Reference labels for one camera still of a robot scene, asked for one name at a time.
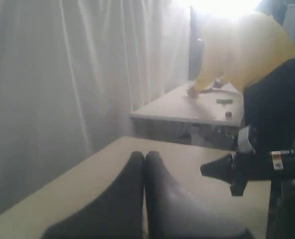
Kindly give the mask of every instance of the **small object on desk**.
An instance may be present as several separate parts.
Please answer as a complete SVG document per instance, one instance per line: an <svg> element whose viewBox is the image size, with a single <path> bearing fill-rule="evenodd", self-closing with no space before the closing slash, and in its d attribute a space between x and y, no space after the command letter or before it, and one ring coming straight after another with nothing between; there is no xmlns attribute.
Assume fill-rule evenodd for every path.
<svg viewBox="0 0 295 239"><path fill-rule="evenodd" d="M226 104L232 104L233 103L233 99L217 99L216 100L217 104L222 104L222 105L226 105Z"/></svg>
<svg viewBox="0 0 295 239"><path fill-rule="evenodd" d="M232 117L232 112L228 111L226 112L226 118L230 119Z"/></svg>

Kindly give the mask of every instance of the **sticker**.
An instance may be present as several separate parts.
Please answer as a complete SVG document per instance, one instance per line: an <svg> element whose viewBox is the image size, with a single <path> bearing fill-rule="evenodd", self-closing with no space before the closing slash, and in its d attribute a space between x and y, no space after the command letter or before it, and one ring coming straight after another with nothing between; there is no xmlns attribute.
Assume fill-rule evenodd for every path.
<svg viewBox="0 0 295 239"><path fill-rule="evenodd" d="M271 152L274 170L283 170L283 163L280 151Z"/></svg>

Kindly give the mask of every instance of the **table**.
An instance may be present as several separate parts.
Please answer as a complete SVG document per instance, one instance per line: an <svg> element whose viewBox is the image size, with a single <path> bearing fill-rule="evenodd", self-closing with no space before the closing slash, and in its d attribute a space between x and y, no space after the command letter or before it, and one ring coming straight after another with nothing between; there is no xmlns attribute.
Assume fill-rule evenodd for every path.
<svg viewBox="0 0 295 239"><path fill-rule="evenodd" d="M190 83L185 83L170 91L134 111L131 117L134 119L186 122L191 134L192 145L215 147L207 141L208 138L217 138L218 135L230 130L235 131L241 126L244 114L243 95L229 83L220 90L200 94L197 99L190 99L187 96L187 89L190 85ZM217 104L217 99L232 99L233 103ZM232 112L232 118L226 118L226 112Z"/></svg>
<svg viewBox="0 0 295 239"><path fill-rule="evenodd" d="M115 179L134 150L161 153L172 176L199 203L247 226L255 238L265 238L270 182L249 182L243 197L232 197L229 185L202 177L201 164L227 152L123 137L0 215L0 239L37 239L52 225L93 201ZM144 231L147 231L144 207Z"/></svg>

